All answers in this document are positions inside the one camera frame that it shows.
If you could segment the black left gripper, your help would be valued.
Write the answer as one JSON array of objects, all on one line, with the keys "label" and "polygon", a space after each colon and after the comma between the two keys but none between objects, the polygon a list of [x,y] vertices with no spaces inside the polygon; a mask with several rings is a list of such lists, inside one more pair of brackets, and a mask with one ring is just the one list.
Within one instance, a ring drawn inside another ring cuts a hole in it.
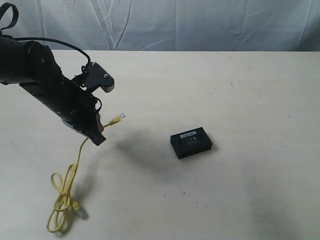
[{"label": "black left gripper", "polygon": [[66,125],[99,146],[106,138],[102,134],[101,115],[96,109],[98,99],[82,89],[88,76],[88,73],[82,73],[68,79],[62,72],[39,73],[19,86],[59,116]]}]

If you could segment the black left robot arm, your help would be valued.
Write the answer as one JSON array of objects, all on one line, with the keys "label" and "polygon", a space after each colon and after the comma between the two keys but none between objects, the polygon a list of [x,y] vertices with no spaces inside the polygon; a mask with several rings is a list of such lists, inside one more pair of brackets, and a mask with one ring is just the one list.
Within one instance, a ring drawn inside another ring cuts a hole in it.
[{"label": "black left robot arm", "polygon": [[100,100],[92,93],[97,88],[113,88],[114,80],[97,63],[91,62],[81,71],[68,79],[48,46],[36,41],[0,39],[0,83],[18,84],[65,125],[99,146],[106,138],[102,135],[100,110],[96,108]]}]

